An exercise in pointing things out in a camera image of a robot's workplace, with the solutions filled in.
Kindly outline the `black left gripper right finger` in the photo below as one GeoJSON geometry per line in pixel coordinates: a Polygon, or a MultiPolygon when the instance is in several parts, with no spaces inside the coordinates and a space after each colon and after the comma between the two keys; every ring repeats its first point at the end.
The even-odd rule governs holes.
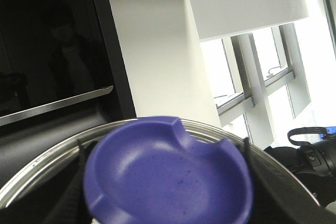
{"type": "Polygon", "coordinates": [[[269,154],[243,140],[243,156],[254,179],[249,223],[335,223],[306,187],[269,154]]]}

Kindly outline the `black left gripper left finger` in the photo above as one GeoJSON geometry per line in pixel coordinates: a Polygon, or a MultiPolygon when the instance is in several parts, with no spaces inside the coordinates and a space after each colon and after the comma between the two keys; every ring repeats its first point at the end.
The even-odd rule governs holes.
{"type": "Polygon", "coordinates": [[[92,223],[83,196],[83,174],[87,160],[85,149],[77,141],[79,148],[79,166],[65,192],[51,213],[47,216],[47,223],[92,223]]]}

